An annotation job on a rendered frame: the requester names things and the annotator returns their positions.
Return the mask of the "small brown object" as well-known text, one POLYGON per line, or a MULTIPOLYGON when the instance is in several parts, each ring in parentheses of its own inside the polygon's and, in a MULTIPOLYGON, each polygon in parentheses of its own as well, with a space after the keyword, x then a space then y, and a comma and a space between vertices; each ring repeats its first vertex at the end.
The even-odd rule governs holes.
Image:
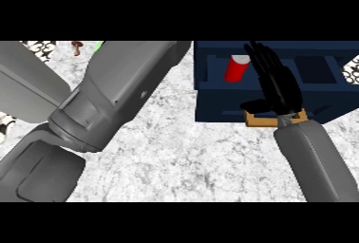
POLYGON ((85 46, 80 41, 71 41, 71 44, 74 46, 74 56, 80 55, 80 48, 85 46))

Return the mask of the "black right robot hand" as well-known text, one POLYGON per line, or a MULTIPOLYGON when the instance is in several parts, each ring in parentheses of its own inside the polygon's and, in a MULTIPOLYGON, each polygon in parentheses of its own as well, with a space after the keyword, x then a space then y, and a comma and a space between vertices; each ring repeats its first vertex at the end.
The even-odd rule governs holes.
POLYGON ((290 68, 283 64, 275 51, 252 41, 244 45, 259 74, 263 98, 240 107, 252 114, 274 111, 278 116, 299 113, 303 108, 302 91, 290 68))

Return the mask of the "red can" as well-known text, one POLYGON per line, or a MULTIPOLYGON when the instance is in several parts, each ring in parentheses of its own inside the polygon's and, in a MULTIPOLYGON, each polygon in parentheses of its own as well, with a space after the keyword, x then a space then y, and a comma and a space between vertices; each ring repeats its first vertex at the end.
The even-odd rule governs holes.
POLYGON ((249 55, 232 55, 231 61, 228 63, 228 69, 225 73, 225 81, 229 83, 240 83, 247 68, 252 63, 252 58, 249 55))

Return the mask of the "navy blue drawer front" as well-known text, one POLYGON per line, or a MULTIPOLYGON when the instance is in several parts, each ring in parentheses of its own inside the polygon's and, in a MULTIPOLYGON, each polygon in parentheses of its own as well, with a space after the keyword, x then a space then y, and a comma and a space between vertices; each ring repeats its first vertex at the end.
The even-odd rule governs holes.
MULTIPOLYGON (((359 89, 353 91, 303 91, 303 106, 311 120, 321 124, 359 108, 359 89)), ((244 122, 240 105, 262 99, 259 90, 201 90, 197 97, 197 122, 244 122)))

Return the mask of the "navy blue drawer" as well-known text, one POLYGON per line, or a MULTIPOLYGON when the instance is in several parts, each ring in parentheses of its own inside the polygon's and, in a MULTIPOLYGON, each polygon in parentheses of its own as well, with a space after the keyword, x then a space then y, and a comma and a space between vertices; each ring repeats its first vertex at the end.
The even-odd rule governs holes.
MULTIPOLYGON (((303 91, 303 106, 311 120, 321 124, 359 108, 359 89, 353 91, 303 91)), ((240 105, 262 99, 259 90, 201 90, 197 97, 197 122, 244 122, 240 105)))
MULTIPOLYGON (((244 41, 197 41, 194 43, 194 87, 201 90, 262 90, 259 75, 249 68, 240 83, 225 81, 232 55, 244 55, 244 41)), ((342 68, 359 55, 359 41, 265 41, 303 91, 353 91, 342 68)))

